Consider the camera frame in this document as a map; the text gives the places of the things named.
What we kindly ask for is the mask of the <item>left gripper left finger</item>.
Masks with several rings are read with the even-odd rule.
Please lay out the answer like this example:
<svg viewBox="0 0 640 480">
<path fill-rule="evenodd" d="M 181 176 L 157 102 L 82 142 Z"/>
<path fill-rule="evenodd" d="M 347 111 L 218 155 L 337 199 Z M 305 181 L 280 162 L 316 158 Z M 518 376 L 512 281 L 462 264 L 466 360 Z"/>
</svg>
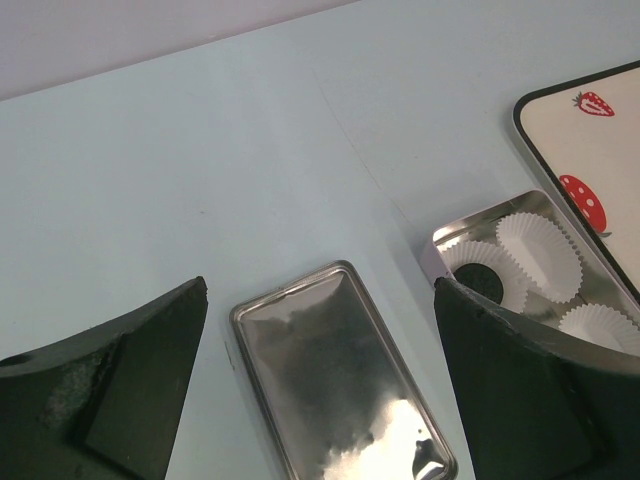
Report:
<svg viewBox="0 0 640 480">
<path fill-rule="evenodd" d="M 163 479 L 207 315 L 191 279 L 1 362 L 4 479 Z"/>
</svg>

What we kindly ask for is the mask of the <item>black round cookie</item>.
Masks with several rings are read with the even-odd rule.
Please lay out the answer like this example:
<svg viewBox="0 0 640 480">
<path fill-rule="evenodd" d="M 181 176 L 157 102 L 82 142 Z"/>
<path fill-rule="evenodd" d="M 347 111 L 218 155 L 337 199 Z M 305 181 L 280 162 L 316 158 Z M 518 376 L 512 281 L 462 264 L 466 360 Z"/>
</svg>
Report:
<svg viewBox="0 0 640 480">
<path fill-rule="evenodd" d="M 458 267 L 453 275 L 459 283 L 494 303 L 502 302 L 504 298 L 502 280 L 490 267 L 480 263 L 467 263 Z"/>
</svg>

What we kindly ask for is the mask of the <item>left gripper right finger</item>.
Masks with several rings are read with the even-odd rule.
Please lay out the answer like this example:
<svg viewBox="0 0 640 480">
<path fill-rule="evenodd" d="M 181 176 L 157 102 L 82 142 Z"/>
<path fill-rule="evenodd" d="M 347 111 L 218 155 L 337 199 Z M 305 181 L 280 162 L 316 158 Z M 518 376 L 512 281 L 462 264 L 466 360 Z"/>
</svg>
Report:
<svg viewBox="0 0 640 480">
<path fill-rule="evenodd" d="M 638 357 L 449 278 L 434 309 L 476 478 L 638 478 Z"/>
</svg>

